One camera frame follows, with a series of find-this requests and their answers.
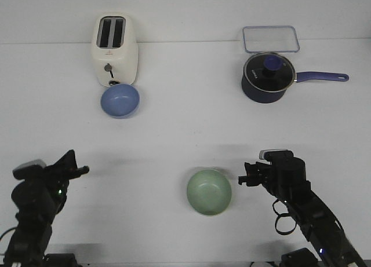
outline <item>pot lid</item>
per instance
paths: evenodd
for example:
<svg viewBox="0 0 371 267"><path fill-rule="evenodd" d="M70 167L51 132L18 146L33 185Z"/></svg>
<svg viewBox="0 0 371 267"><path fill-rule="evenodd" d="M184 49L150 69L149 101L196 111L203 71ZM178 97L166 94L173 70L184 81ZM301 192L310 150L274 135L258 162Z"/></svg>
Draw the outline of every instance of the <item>pot lid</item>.
<svg viewBox="0 0 371 267"><path fill-rule="evenodd" d="M265 92L281 92L295 78L291 62L276 53L260 53L250 57L243 68L244 76L255 88Z"/></svg>

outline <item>blue handle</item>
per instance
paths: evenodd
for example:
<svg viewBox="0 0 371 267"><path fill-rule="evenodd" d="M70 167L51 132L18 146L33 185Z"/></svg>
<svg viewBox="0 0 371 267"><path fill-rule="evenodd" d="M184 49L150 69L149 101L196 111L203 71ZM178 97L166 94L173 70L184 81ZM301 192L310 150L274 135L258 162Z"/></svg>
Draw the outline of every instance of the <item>blue handle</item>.
<svg viewBox="0 0 371 267"><path fill-rule="evenodd" d="M307 80L327 80L346 82L349 80L347 74L342 73L328 73L328 72L299 72L296 73L296 82L304 82Z"/></svg>

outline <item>white surface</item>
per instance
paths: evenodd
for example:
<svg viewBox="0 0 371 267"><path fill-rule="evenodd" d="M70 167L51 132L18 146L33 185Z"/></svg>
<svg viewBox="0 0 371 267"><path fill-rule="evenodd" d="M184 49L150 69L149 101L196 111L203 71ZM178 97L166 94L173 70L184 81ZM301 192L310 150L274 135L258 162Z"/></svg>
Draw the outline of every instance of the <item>white surface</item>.
<svg viewBox="0 0 371 267"><path fill-rule="evenodd" d="M0 43L90 42L98 16L130 15L139 42L231 41L246 25L303 38L371 37L371 0L0 0Z"/></svg>
<svg viewBox="0 0 371 267"><path fill-rule="evenodd" d="M371 40L300 46L289 56L297 71L345 72L349 82L304 82L258 104L241 90L247 56L238 42L141 43L140 106L118 120L100 109L105 88L90 44L0 45L1 230L16 224L12 169L37 158L52 164L73 148L91 171L71 181L47 252L97 263L278 260L310 245L298 229L278 235L274 198L237 179L261 149L288 148L371 258ZM215 217L186 200L188 179L203 167L222 169L232 185L230 207Z"/></svg>

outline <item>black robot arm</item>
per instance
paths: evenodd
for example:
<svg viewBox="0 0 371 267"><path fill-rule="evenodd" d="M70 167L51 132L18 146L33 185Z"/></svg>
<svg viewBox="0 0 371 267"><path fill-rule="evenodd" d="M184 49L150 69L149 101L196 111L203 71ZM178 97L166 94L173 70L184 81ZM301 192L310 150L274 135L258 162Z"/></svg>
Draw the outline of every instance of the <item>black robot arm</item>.
<svg viewBox="0 0 371 267"><path fill-rule="evenodd" d="M41 267L43 260L50 261L50 257L44 258L44 252L52 235L53 220L66 202L69 181L88 171L88 166L77 168L73 150L51 166L35 160L13 170L14 177L24 181L12 192L19 209L18 226L5 252L4 267Z"/></svg>
<svg viewBox="0 0 371 267"><path fill-rule="evenodd" d="M262 184L281 201L327 266L366 267L335 215L311 190L311 184L306 180L304 161L288 150L262 151L260 159L270 164L245 163L247 175L239 177L239 184Z"/></svg>

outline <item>white table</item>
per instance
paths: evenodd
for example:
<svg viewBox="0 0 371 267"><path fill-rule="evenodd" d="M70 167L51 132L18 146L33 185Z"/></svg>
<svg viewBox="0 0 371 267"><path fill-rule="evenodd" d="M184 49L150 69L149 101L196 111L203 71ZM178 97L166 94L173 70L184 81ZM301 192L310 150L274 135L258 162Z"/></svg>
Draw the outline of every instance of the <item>white table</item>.
<svg viewBox="0 0 371 267"><path fill-rule="evenodd" d="M310 245L299 229L278 235L274 197L237 180L261 149L288 148L306 162L312 189L361 256L371 258L371 40L300 45L288 56L298 72L344 72L350 80L304 82L259 104L241 90L248 55L240 42L141 43L140 107L125 120L100 108L105 88L89 44L0 45L1 230L16 224L12 169L38 158L52 164L75 149L91 171L71 181L47 252L96 263L278 260ZM233 192L214 217L186 199L188 179L206 167L222 170Z"/></svg>

